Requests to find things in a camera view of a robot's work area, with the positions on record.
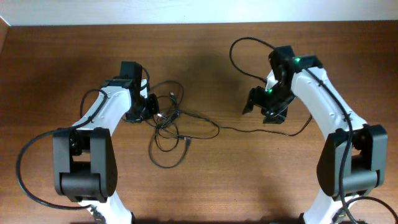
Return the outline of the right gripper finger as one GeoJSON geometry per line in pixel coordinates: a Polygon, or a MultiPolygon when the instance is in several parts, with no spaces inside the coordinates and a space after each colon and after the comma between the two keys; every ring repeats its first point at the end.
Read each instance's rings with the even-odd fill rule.
{"type": "Polygon", "coordinates": [[[266,114],[263,119],[263,124],[282,124],[286,119],[286,114],[266,114]]]}
{"type": "Polygon", "coordinates": [[[246,102],[246,104],[245,104],[245,106],[243,108],[242,114],[246,114],[246,113],[252,112],[255,102],[256,102],[256,89],[252,88],[249,91],[248,99],[247,99],[247,102],[246,102]]]}

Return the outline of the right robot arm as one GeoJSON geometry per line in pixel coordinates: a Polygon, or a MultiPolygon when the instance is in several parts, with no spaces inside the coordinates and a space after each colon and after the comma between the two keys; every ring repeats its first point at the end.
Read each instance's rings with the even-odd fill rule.
{"type": "Polygon", "coordinates": [[[317,164],[320,190],[299,223],[339,223],[352,216],[349,207],[381,186],[385,179],[388,135],[380,125],[358,116],[329,81],[315,55],[295,56],[291,46],[269,54],[272,70],[265,86],[249,92],[244,113],[260,107],[265,124],[285,121],[290,103],[299,98],[325,138],[317,164]]]}

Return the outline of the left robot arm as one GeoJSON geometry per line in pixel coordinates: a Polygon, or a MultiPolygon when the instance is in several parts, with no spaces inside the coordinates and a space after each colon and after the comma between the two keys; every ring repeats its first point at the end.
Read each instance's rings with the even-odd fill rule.
{"type": "Polygon", "coordinates": [[[118,170],[111,136],[122,118],[132,123],[159,111],[149,94],[145,68],[123,61],[118,76],[106,80],[91,108],[69,131],[53,135],[54,184],[59,195],[87,209],[100,223],[134,223],[116,192],[118,170]]]}

